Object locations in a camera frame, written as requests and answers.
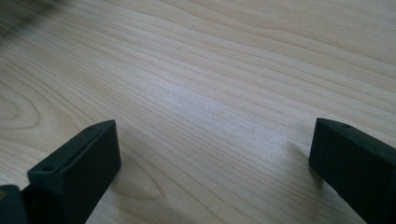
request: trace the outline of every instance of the light wood surface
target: light wood surface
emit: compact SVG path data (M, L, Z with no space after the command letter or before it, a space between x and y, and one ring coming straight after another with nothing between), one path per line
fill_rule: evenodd
M122 168L88 223L363 223L307 158L317 117L396 147L394 0L65 0L8 18L0 184L23 189L115 119Z

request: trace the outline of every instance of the wooden table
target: wooden table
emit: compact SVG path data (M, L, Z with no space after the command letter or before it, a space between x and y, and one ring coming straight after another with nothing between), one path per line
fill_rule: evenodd
M317 117L396 146L395 1L64 0L2 21L0 184L115 119L122 168L88 223L363 223L307 158Z

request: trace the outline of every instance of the black plastic piece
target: black plastic piece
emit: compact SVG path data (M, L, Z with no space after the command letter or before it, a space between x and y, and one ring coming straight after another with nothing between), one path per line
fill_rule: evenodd
M85 223L119 169L115 120L88 127L28 172L30 185L16 196L29 221L21 224ZM16 223L4 222L11 215L1 213L0 223Z
M395 148L344 123L317 119L309 166L367 223L396 223Z

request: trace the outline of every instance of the wood grain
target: wood grain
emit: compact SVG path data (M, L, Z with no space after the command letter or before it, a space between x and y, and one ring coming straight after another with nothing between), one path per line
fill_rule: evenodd
M317 117L396 146L395 1L46 4L2 14L0 184L115 119L88 223L363 223L307 157Z

